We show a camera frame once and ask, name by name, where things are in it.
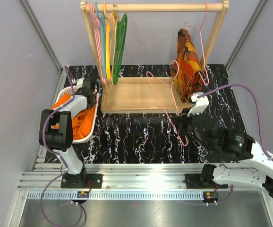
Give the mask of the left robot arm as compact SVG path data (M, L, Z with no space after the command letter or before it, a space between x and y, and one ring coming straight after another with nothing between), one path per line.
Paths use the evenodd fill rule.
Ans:
M79 79L75 86L60 91L55 105L41 113L39 143L62 163L62 188L92 187L74 145L88 142L93 135L99 97L96 82Z

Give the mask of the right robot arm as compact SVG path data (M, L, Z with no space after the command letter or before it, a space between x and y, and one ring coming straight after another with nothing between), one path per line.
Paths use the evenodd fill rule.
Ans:
M179 133L188 134L211 155L228 161L248 164L230 169L225 164L205 164L202 172L185 175L188 188L227 188L229 185L256 187L273 198L273 158L248 134L226 129L217 119L204 114L174 118Z

